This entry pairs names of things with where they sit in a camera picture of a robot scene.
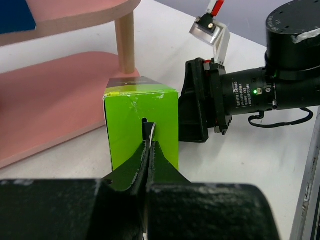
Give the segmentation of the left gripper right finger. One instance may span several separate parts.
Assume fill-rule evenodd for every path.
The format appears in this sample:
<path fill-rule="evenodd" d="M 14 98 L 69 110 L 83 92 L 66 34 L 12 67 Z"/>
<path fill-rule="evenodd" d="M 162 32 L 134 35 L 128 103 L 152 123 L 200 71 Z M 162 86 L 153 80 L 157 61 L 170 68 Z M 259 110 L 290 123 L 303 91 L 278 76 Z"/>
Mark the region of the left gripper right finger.
<path fill-rule="evenodd" d="M 250 184 L 193 183 L 150 148 L 147 236 L 150 240 L 278 240 L 271 207 Z"/>

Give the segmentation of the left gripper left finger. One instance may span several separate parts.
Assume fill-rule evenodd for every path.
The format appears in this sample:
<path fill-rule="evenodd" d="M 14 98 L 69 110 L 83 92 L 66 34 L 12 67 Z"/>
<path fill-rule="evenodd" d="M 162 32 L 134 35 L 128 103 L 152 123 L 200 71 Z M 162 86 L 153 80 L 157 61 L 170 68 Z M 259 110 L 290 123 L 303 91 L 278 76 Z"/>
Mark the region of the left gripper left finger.
<path fill-rule="evenodd" d="M 103 178 L 3 179 L 3 240 L 141 240 L 148 142 Z"/>

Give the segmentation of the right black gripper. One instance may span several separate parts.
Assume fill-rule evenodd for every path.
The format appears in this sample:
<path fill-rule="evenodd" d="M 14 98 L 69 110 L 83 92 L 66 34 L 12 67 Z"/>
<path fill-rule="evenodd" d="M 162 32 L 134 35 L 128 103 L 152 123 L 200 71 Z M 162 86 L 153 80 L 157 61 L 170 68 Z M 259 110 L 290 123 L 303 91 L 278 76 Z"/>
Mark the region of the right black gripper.
<path fill-rule="evenodd" d="M 209 109 L 216 134 L 225 135 L 235 115 L 254 114 L 262 119 L 273 109 L 274 84 L 266 67 L 226 73 L 219 63 L 196 58 L 185 64 L 184 83 L 178 99 L 179 141 L 204 143 L 209 138 L 205 113 L 204 80 L 209 85 Z"/>

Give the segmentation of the black green razor box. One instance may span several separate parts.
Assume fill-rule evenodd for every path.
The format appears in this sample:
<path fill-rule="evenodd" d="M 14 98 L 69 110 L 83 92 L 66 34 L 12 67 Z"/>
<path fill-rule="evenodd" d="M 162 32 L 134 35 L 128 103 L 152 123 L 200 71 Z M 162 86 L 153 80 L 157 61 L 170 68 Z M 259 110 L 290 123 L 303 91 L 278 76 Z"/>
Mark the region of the black green razor box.
<path fill-rule="evenodd" d="M 145 76 L 111 78 L 103 94 L 111 167 L 121 166 L 143 141 L 143 123 L 155 123 L 154 140 L 179 168 L 176 89 Z"/>

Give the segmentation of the blue razor box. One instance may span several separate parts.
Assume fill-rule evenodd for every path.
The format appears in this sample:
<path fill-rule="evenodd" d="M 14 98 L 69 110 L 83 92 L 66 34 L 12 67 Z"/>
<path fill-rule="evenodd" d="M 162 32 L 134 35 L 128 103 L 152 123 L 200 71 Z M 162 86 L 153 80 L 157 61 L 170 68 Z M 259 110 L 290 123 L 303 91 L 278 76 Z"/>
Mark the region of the blue razor box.
<path fill-rule="evenodd" d="M 26 0 L 0 0 L 0 34 L 34 31 L 36 21 Z"/>

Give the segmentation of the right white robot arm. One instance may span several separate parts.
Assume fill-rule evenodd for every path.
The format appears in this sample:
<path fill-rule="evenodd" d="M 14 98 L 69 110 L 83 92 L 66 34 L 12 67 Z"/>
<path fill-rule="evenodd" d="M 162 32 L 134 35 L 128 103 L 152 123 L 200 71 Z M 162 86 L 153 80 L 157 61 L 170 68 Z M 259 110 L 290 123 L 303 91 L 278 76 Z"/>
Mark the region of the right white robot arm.
<path fill-rule="evenodd" d="M 248 115 L 250 125 L 273 110 L 300 109 L 313 118 L 310 107 L 320 104 L 320 3 L 293 0 L 266 19 L 265 66 L 227 73 L 224 66 L 230 40 L 226 25 L 216 16 L 223 5 L 212 0 L 190 33 L 213 47 L 214 56 L 185 64 L 178 100 L 178 134 L 181 142 L 204 143 L 209 129 L 225 135 L 235 115 Z"/>

